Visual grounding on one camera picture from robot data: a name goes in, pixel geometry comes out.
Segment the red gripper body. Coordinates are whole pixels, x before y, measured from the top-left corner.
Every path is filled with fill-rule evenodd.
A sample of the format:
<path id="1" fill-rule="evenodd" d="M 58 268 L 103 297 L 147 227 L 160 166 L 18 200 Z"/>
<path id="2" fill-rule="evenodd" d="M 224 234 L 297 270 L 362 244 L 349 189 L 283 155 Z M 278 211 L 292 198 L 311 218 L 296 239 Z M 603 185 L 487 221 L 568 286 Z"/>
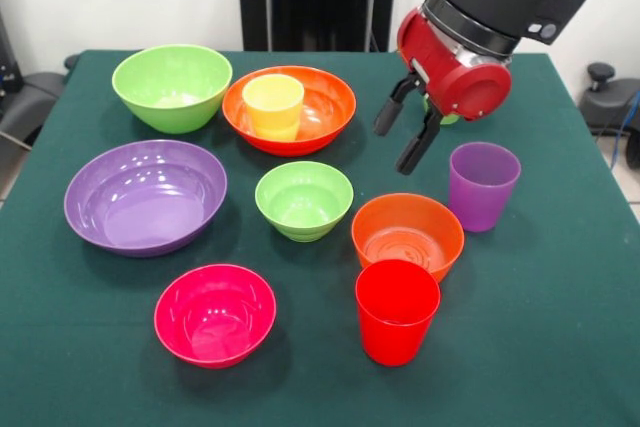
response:
<path id="1" fill-rule="evenodd" d="M 397 49 L 444 116 L 455 114 L 469 121 L 485 117 L 505 101 L 511 90 L 512 77 L 505 62 L 468 49 L 417 8 L 400 25 Z"/>

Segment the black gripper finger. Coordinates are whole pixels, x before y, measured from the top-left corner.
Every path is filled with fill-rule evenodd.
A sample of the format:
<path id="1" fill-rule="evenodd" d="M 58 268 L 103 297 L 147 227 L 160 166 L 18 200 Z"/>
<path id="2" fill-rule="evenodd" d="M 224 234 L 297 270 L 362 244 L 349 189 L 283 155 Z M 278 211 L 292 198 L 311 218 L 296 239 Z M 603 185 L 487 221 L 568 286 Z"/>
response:
<path id="1" fill-rule="evenodd" d="M 395 168 L 399 173 L 410 175 L 414 171 L 439 134 L 442 118 L 437 109 L 430 109 L 425 114 L 422 130 L 410 140 L 396 162 Z"/>
<path id="2" fill-rule="evenodd" d="M 395 85 L 374 120 L 373 130 L 376 135 L 385 136 L 389 132 L 403 108 L 404 99 L 420 85 L 421 79 L 416 72 L 410 72 Z"/>

